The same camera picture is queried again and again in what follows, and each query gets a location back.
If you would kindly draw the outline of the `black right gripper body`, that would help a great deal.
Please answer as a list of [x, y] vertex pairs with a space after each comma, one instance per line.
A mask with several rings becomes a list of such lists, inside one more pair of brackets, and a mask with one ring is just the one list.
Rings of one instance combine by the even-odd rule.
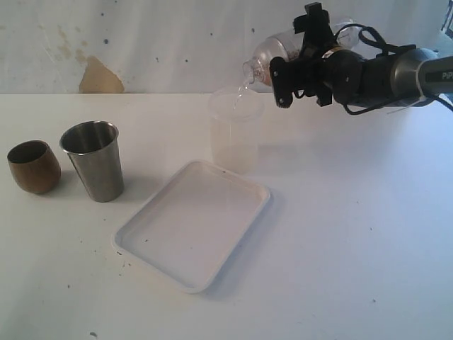
[[325, 85], [327, 66], [324, 55], [329, 55], [331, 50], [337, 48], [338, 44], [332, 31], [305, 32], [299, 52], [299, 59], [303, 61], [302, 87], [293, 91], [296, 98], [315, 96], [319, 106], [332, 104], [332, 90]]

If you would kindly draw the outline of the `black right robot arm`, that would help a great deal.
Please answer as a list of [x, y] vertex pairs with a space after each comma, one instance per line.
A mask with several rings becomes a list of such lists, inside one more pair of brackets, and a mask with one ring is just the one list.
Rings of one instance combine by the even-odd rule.
[[452, 92], [452, 57], [415, 45], [389, 44], [373, 27], [355, 22], [332, 30], [321, 3], [293, 21], [304, 36], [294, 95], [339, 103], [351, 115], [386, 106], [425, 106]]

